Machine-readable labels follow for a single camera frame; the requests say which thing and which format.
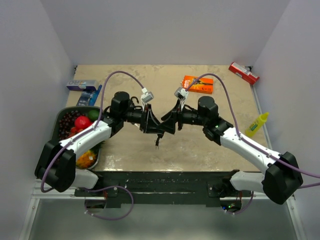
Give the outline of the black Kaijing padlock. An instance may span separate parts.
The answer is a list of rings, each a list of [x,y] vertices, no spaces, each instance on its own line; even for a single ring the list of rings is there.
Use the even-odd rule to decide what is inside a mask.
[[[139,99],[136,97],[136,96],[132,96],[131,98],[130,98],[130,104],[131,105],[135,105],[135,104],[139,104],[140,103],[140,101],[139,101]]]

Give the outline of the orange black padlock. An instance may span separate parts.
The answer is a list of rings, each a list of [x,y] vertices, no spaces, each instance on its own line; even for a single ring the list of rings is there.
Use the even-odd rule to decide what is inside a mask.
[[[162,134],[164,134],[164,133],[167,132],[167,131],[166,131],[166,128],[163,127],[162,125],[159,125],[159,126],[158,126],[158,130],[159,130],[159,132],[161,132]]]

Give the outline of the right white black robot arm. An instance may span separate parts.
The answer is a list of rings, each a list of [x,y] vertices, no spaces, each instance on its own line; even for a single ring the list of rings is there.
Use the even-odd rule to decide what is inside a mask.
[[[181,130],[184,124],[202,126],[210,141],[234,151],[259,169],[259,172],[236,171],[222,185],[227,196],[233,197],[239,191],[260,192],[282,205],[303,184],[296,157],[288,151],[281,154],[246,137],[221,118],[218,110],[210,96],[200,97],[197,109],[186,109],[178,101],[161,117],[160,126],[170,134]]]

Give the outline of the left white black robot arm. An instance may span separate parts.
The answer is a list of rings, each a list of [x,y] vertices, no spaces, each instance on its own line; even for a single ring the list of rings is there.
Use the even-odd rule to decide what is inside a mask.
[[[56,190],[60,193],[70,187],[86,189],[92,196],[99,196],[104,184],[97,174],[76,167],[76,161],[97,144],[116,135],[125,122],[139,124],[147,132],[163,136],[163,131],[152,129],[148,121],[158,125],[150,111],[152,92],[143,88],[140,97],[142,108],[136,109],[127,92],[117,92],[111,100],[109,112],[100,112],[98,119],[85,130],[61,141],[50,140],[42,150],[35,169],[35,176],[41,180],[40,190],[47,193]]]

